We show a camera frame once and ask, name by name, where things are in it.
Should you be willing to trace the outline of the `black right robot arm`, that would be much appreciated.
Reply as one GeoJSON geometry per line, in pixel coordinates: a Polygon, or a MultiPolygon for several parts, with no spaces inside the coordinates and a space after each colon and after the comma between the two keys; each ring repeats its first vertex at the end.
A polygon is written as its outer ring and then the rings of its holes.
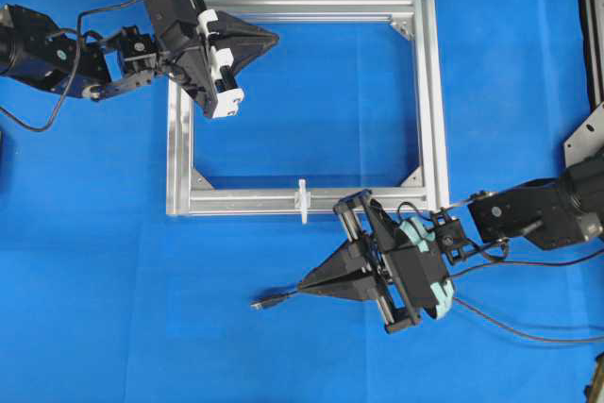
{"type": "Polygon", "coordinates": [[[506,259],[511,238],[524,237],[542,250],[585,243],[603,232],[603,154],[567,167],[557,178],[528,181],[499,193],[473,195],[468,209],[482,239],[471,241],[446,209],[394,220],[371,191],[351,194],[334,206],[346,239],[296,289],[353,301],[378,303],[392,333],[443,318],[455,293],[447,267],[480,254],[506,259]]]}

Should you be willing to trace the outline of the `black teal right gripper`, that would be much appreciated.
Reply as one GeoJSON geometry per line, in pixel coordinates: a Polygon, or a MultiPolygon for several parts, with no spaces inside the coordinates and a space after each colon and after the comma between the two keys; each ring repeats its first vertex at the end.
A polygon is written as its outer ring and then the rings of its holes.
{"type": "Polygon", "coordinates": [[[299,293],[376,300],[388,333],[419,325],[420,311],[434,320],[448,314],[455,287],[435,235],[418,218],[394,221],[369,190],[333,211],[348,241],[296,285],[299,293]]]}

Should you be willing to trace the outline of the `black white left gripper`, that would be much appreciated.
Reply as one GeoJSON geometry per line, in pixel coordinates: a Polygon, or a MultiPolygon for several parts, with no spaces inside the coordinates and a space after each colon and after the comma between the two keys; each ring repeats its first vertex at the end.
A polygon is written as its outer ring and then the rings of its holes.
{"type": "Polygon", "coordinates": [[[196,36],[175,52],[156,38],[158,70],[170,76],[209,119],[235,115],[244,99],[235,76],[279,42],[270,30],[191,0],[197,19],[196,36]]]}

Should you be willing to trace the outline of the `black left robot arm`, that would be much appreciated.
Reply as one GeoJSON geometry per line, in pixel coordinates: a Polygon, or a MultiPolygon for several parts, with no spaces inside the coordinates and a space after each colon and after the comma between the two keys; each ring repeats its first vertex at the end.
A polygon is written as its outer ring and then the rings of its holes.
{"type": "Polygon", "coordinates": [[[18,5],[1,9],[1,75],[42,92],[98,102],[138,90],[160,76],[177,84],[210,119],[234,116],[244,100],[236,75],[271,50],[279,36],[191,0],[197,38],[169,51],[136,26],[104,37],[60,28],[18,5]]]}

